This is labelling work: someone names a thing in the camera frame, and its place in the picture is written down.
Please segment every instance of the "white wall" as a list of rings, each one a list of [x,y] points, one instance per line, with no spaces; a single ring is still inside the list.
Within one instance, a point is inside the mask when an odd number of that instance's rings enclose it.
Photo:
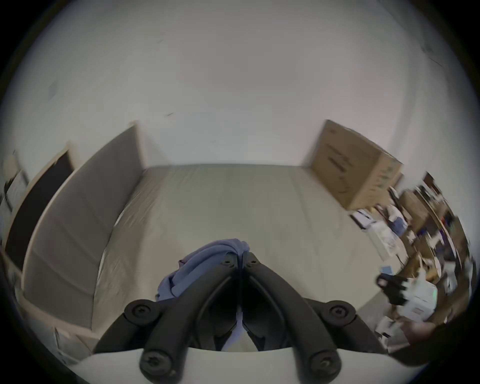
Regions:
[[[81,164],[132,120],[149,165],[300,165],[332,119],[397,156],[404,186],[429,170],[480,251],[478,104],[401,1],[78,1],[0,116],[0,155],[17,149],[30,177],[67,140]]]

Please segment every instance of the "shelf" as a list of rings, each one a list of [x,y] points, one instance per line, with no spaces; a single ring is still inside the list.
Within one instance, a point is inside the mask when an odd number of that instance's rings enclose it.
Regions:
[[[430,203],[428,201],[425,200],[425,198],[422,196],[422,194],[417,191],[416,189],[413,191],[413,193],[415,194],[415,196],[418,197],[418,199],[422,202],[422,204],[425,206],[425,208],[427,209],[430,217],[433,219],[435,225],[437,226],[438,229],[441,229],[443,231],[443,233],[445,234],[447,240],[448,240],[448,244],[450,245],[450,248],[452,249],[452,252],[455,256],[456,259],[458,259],[458,252],[455,248],[455,245],[453,244],[453,240],[452,238],[450,237],[450,233],[448,232],[447,228],[445,227],[445,225],[442,223],[442,220],[437,216],[437,214],[435,213],[435,211],[433,210],[432,206],[430,205]]]

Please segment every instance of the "fabric partition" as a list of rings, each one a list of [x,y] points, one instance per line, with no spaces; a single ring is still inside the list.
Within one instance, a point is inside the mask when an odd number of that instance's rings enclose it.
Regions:
[[[91,328],[102,254],[142,171],[132,126],[72,173],[30,240],[22,276],[25,299],[60,320]]]

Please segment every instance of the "cubicle wall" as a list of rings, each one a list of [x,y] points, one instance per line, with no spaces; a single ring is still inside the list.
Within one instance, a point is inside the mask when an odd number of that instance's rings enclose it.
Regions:
[[[28,245],[22,292],[29,303],[91,329],[102,254],[142,172],[137,128],[132,126],[69,176]]]

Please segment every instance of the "paper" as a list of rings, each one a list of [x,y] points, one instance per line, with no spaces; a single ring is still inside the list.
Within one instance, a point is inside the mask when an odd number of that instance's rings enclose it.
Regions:
[[[7,199],[13,211],[15,211],[16,207],[22,202],[26,189],[27,185],[24,176],[22,172],[19,172],[7,190]]]
[[[358,211],[353,212],[350,217],[361,229],[367,229],[372,223],[375,222],[375,219],[365,209],[359,209]]]

